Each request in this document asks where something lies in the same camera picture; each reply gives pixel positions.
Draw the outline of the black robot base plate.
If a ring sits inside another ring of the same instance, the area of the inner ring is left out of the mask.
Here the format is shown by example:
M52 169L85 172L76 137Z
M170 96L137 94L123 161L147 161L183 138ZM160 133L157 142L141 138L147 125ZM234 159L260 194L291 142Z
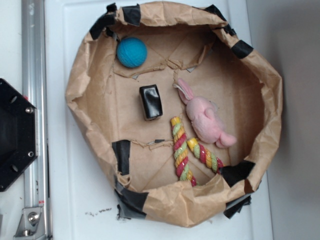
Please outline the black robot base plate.
M5 192L37 157L37 109L0 80L0 191Z

